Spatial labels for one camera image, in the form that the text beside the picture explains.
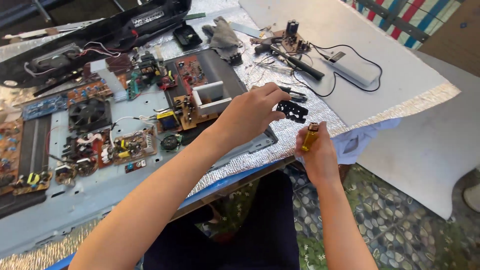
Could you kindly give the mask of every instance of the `blue circuit board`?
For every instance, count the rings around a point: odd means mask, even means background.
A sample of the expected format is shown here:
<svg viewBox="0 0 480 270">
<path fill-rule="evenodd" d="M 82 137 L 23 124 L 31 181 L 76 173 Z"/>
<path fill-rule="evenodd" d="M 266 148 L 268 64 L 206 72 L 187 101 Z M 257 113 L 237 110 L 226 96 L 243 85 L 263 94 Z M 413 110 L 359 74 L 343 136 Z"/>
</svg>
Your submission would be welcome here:
<svg viewBox="0 0 480 270">
<path fill-rule="evenodd" d="M 67 94 L 41 100 L 24 108 L 24 120 L 35 119 L 44 115 L 67 109 Z"/>
</svg>

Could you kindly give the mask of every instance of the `pebble pattern floor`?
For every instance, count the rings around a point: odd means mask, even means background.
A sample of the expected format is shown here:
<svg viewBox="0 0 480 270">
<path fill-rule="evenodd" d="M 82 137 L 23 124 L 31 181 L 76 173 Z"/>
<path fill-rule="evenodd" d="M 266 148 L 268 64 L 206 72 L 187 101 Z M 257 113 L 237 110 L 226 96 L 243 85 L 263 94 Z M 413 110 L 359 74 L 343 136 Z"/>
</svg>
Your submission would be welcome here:
<svg viewBox="0 0 480 270">
<path fill-rule="evenodd" d="M 304 172 L 292 166 L 283 171 L 294 188 L 300 267 L 326 270 L 316 190 Z M 471 179 L 459 182 L 478 181 L 474 173 L 465 177 Z M 248 213 L 257 183 L 217 201 L 215 207 L 223 214 L 220 222 L 199 224 L 199 228 L 211 237 L 235 232 Z M 358 229 L 379 269 L 480 270 L 480 214 L 463 207 L 458 198 L 460 191 L 454 191 L 453 217 L 445 221 L 358 164 L 349 171 L 344 189 Z"/>
</svg>

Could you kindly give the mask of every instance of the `gray glove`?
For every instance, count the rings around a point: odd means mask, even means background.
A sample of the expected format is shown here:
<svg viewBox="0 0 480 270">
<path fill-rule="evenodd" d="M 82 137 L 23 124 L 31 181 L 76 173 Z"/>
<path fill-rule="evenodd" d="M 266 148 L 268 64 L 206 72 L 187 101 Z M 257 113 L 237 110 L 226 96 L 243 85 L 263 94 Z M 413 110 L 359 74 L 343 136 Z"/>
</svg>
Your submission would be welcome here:
<svg viewBox="0 0 480 270">
<path fill-rule="evenodd" d="M 238 52 L 239 40 L 222 16 L 215 18 L 213 21 L 216 26 L 204 25 L 202 30 L 208 37 L 210 48 L 230 63 L 230 57 Z"/>
</svg>

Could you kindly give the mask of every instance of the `hand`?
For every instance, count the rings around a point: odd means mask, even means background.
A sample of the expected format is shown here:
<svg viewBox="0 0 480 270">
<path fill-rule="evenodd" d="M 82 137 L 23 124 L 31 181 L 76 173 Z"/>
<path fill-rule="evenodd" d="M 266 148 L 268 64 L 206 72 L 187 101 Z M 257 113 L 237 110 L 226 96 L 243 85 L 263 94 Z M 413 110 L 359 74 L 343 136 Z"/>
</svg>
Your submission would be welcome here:
<svg viewBox="0 0 480 270">
<path fill-rule="evenodd" d="M 297 134 L 295 154 L 302 156 L 305 160 L 305 169 L 307 170 L 310 181 L 317 188 L 320 183 L 325 181 L 329 183 L 340 181 L 336 151 L 327 131 L 327 123 L 320 123 L 317 133 L 318 139 L 312 144 L 308 152 L 301 150 L 301 146 L 308 132 L 307 128 L 308 127 L 304 127 L 300 129 Z"/>
<path fill-rule="evenodd" d="M 272 121 L 284 119 L 283 112 L 272 111 L 282 100 L 291 97 L 275 83 L 252 89 L 236 96 L 209 129 L 231 150 L 262 134 Z"/>
</svg>

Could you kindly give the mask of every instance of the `lighter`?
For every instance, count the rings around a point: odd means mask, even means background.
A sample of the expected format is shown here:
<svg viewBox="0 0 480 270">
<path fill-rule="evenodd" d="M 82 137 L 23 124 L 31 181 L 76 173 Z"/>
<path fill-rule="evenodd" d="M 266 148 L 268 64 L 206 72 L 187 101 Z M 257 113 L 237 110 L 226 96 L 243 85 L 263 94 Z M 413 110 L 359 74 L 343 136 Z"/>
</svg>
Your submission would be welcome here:
<svg viewBox="0 0 480 270">
<path fill-rule="evenodd" d="M 303 141 L 303 145 L 301 146 L 303 151 L 310 151 L 310 147 L 312 146 L 313 142 L 318 138 L 318 127 L 319 123 L 311 122 L 308 125 L 308 132 L 305 136 L 305 140 Z"/>
</svg>

